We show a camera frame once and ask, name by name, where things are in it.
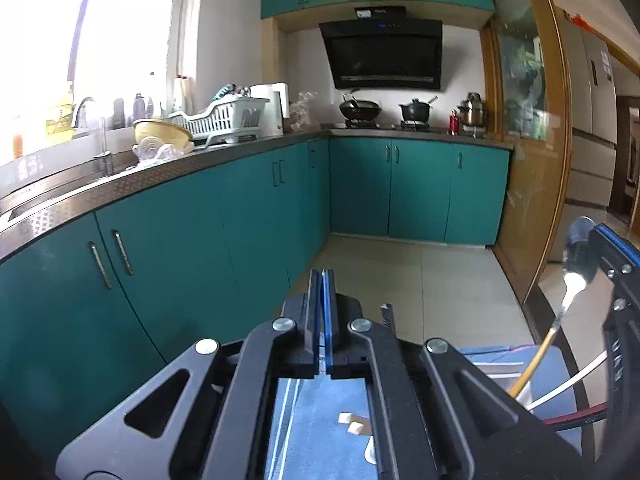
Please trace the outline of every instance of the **yellow stick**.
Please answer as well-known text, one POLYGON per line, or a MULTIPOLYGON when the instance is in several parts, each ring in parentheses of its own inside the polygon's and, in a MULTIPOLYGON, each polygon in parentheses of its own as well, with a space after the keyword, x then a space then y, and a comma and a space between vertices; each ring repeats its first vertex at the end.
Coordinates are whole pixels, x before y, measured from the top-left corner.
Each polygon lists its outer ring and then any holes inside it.
POLYGON ((546 351, 549 350, 551 343, 554 341, 554 339, 556 339, 558 330, 559 326, 556 326, 556 323, 553 323, 553 325, 549 329, 549 332, 546 333, 545 340, 542 342, 542 345, 540 345, 540 348, 538 348, 538 351, 529 363, 529 366, 527 366, 526 370, 524 370, 518 381, 509 390, 509 395, 511 397, 515 399, 520 394, 525 385, 529 382, 531 376, 542 361, 542 358, 545 356, 546 351))

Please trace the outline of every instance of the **refrigerator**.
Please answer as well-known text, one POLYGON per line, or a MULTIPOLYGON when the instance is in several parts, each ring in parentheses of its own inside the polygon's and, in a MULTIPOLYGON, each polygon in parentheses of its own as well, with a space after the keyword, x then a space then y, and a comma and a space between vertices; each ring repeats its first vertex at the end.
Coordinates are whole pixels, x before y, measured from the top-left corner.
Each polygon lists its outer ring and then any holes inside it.
POLYGON ((616 89, 607 44, 565 19, 559 20, 572 96, 572 159, 558 233, 548 260, 562 261, 572 222, 603 222, 616 166, 616 89))

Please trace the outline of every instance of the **triangular cutout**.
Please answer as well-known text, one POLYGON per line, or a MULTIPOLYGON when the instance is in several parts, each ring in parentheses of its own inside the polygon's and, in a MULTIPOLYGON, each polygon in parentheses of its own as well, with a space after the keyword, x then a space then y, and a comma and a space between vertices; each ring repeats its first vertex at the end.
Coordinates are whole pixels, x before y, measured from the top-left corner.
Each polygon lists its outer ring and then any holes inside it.
POLYGON ((160 438, 174 412, 178 399, 180 399, 180 394, 187 385, 189 376, 187 370, 178 370, 127 413, 124 418, 125 424, 151 438, 160 438))
POLYGON ((456 384, 478 433, 483 437, 488 438, 518 423, 518 415, 467 370, 456 373, 456 384))

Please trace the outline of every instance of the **dark bottle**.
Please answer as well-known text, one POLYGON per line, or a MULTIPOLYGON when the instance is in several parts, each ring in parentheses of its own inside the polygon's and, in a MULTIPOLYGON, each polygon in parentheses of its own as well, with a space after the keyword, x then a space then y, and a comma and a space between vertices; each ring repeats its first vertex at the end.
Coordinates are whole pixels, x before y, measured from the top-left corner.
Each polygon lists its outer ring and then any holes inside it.
POLYGON ((124 99, 118 97, 113 102, 113 129, 117 130, 125 128, 126 126, 126 119, 124 117, 124 99))

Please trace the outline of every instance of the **red can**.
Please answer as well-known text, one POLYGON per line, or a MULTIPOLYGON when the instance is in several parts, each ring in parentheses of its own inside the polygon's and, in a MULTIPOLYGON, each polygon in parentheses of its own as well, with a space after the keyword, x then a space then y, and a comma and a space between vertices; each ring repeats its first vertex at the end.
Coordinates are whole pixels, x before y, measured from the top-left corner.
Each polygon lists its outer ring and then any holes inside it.
POLYGON ((460 116, 457 110, 452 110, 449 116, 449 133, 451 135, 457 135, 460 127, 460 116))

